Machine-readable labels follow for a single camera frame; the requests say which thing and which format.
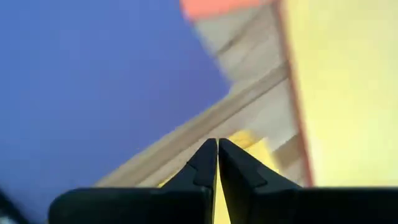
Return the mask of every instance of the yellow wall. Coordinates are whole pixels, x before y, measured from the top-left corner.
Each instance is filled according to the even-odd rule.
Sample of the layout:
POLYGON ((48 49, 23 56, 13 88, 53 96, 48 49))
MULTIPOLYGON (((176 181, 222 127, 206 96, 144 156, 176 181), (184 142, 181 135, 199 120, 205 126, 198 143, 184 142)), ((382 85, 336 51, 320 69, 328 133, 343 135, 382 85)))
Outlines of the yellow wall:
POLYGON ((398 1, 284 0, 316 185, 398 185, 398 1))

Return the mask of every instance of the orange object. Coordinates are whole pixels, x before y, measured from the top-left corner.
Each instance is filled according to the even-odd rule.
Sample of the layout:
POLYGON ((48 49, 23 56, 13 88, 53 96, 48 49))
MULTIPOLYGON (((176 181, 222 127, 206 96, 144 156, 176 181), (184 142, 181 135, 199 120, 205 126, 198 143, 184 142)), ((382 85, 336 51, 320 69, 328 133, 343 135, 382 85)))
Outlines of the orange object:
POLYGON ((272 0, 181 0, 182 9, 190 20, 217 16, 226 12, 253 7, 272 0))

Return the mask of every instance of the yellow surface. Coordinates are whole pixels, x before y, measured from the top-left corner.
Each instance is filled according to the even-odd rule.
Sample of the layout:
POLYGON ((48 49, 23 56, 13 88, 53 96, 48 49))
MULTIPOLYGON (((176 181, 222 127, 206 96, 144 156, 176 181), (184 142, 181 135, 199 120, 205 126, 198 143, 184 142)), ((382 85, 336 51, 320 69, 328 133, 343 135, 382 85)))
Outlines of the yellow surface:
POLYGON ((283 4, 315 185, 398 185, 398 1, 283 4))
MULTIPOLYGON (((250 155, 258 159, 267 167, 271 168, 276 172, 279 172, 278 165, 275 162, 272 154, 270 153, 265 139, 261 139, 260 141, 256 142, 256 138, 249 131, 238 131, 232 136, 230 136, 228 139, 234 142, 237 146, 243 148, 245 151, 250 153, 250 155)), ((162 182, 159 185, 159 187, 163 186, 167 181, 171 179, 171 177, 162 182)), ((223 193, 223 187, 221 185, 220 167, 218 165, 218 162, 217 162, 217 183, 216 183, 216 195, 215 195, 214 223, 220 223, 220 224, 230 223, 228 209, 226 207, 226 202, 223 193)))

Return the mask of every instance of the blue wall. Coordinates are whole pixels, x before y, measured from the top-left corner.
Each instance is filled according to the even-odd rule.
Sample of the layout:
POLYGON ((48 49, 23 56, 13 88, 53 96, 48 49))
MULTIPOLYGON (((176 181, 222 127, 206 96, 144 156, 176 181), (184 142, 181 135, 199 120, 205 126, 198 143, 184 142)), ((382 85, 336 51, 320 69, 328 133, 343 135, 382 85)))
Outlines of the blue wall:
POLYGON ((228 92, 177 0, 3 0, 0 29, 0 189, 35 222, 228 92))

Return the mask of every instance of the wooden trim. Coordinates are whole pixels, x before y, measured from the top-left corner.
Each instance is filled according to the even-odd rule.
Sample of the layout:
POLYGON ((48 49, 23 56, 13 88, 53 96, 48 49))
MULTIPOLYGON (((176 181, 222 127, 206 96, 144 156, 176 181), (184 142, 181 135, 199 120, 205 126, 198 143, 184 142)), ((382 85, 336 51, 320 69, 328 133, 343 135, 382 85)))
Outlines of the wooden trim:
POLYGON ((115 171, 101 179, 98 187, 131 187, 139 185, 168 161, 204 137, 212 129, 267 93, 287 78, 287 64, 273 69, 249 88, 231 92, 210 109, 164 136, 140 154, 129 159, 115 171))
POLYGON ((277 26, 279 28, 279 33, 280 33, 280 38, 282 42, 282 49, 285 58, 287 59, 287 64, 288 64, 288 77, 290 80, 290 86, 292 89, 292 96, 293 96, 293 105, 295 109, 295 118, 297 121, 297 127, 298 127, 298 148, 300 152, 303 155, 303 160, 304 160, 304 168, 305 168, 305 173, 306 173, 306 180, 307 183, 306 185, 311 187, 313 186, 313 177, 312 177, 312 172, 311 172, 311 165, 310 165, 310 158, 308 156, 307 152, 307 137, 305 135, 305 123, 302 121, 302 112, 300 110, 300 90, 299 87, 297 86, 297 83, 295 80, 297 77, 295 77, 294 74, 294 67, 293 67, 293 61, 294 58, 292 54, 290 54, 290 49, 289 49, 289 36, 287 35, 287 21, 284 19, 284 14, 286 13, 286 9, 284 8, 284 2, 286 0, 281 0, 281 1, 276 1, 271 4, 271 7, 273 8, 273 11, 275 13, 275 17, 277 18, 277 26))
POLYGON ((278 150, 273 152, 273 155, 278 160, 282 170, 288 168, 294 161, 302 157, 299 149, 297 148, 300 144, 300 137, 298 135, 293 136, 285 144, 281 145, 278 150))

